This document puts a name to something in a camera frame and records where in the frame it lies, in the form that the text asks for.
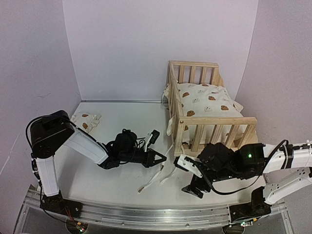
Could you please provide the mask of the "wooden pet bed frame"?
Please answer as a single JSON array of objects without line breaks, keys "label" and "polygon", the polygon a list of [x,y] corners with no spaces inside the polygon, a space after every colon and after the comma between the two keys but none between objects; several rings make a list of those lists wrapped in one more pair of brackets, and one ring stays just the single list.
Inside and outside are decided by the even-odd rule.
[{"label": "wooden pet bed frame", "polygon": [[[187,154],[198,156],[208,143],[216,144],[222,128],[230,125],[229,134],[224,143],[230,149],[237,150],[241,146],[257,143],[256,135],[257,119],[255,117],[190,117],[184,116],[181,105],[180,94],[177,84],[212,84],[224,86],[223,79],[219,73],[219,66],[216,63],[190,62],[190,61],[169,61],[168,84],[164,90],[164,96],[168,100],[170,118],[174,117],[173,133],[170,135],[174,145],[174,155]],[[190,143],[182,142],[184,129],[186,126],[195,126],[195,136]],[[201,138],[206,126],[212,125],[213,131],[210,140]]]}]

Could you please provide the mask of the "bear print cushion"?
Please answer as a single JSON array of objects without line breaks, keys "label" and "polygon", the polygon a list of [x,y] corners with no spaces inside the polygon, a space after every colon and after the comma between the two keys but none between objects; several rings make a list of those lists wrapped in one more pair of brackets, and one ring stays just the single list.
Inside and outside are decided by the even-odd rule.
[{"label": "bear print cushion", "polygon": [[[182,111],[184,116],[190,117],[243,117],[241,111],[243,106],[232,100],[225,87],[212,84],[192,84],[183,83],[177,84],[178,93],[181,98]],[[167,124],[166,134],[172,135],[174,128],[174,117],[170,118]],[[204,140],[210,140],[212,136],[213,126],[206,126],[201,138],[201,143]],[[231,126],[225,125],[222,128],[221,135],[218,140],[225,142],[229,134]],[[190,143],[195,136],[195,126],[186,126],[183,133],[182,142]],[[152,177],[152,179],[141,188],[138,192],[141,193],[144,188],[149,187],[161,173],[164,167],[164,162],[161,164],[161,169]]]}]

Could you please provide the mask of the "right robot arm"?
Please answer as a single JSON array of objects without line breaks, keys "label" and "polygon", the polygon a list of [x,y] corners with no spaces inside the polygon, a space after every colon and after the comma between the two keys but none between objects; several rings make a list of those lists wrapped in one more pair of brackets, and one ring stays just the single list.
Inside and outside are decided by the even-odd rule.
[{"label": "right robot arm", "polygon": [[191,183],[182,190],[202,198],[204,192],[213,191],[218,195],[233,192],[218,191],[213,183],[237,178],[259,179],[264,174],[285,169],[296,172],[282,181],[266,185],[260,189],[261,198],[255,197],[246,204],[245,211],[256,216],[265,207],[312,183],[312,143],[290,144],[283,140],[277,145],[253,143],[234,151],[222,143],[207,144],[198,157],[181,154],[175,166],[192,172]]}]

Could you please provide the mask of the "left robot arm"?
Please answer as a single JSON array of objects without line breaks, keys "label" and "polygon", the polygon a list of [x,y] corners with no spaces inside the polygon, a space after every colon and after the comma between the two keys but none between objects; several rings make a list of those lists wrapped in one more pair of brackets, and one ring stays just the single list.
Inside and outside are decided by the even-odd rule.
[{"label": "left robot arm", "polygon": [[73,123],[63,110],[31,120],[25,135],[31,148],[33,173],[48,197],[47,206],[55,213],[65,209],[65,201],[59,197],[61,192],[54,160],[62,146],[71,148],[105,170],[128,163],[150,168],[167,160],[165,155],[150,148],[160,135],[157,130],[144,139],[138,138],[130,129],[123,129],[115,140],[104,144]]}]

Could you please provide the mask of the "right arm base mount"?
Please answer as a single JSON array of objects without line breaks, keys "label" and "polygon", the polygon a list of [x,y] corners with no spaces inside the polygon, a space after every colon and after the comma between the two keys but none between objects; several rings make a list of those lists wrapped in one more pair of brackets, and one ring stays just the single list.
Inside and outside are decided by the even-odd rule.
[{"label": "right arm base mount", "polygon": [[269,215],[271,213],[271,205],[265,203],[265,199],[262,195],[252,195],[250,202],[231,205],[229,210],[230,222],[238,223]]}]

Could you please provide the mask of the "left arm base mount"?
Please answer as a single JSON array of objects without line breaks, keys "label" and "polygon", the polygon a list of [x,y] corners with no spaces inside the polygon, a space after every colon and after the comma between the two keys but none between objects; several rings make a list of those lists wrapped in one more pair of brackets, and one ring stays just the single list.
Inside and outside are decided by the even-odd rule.
[{"label": "left arm base mount", "polygon": [[81,202],[63,198],[61,191],[53,196],[43,195],[40,202],[40,207],[44,210],[71,218],[79,218],[82,206]]}]

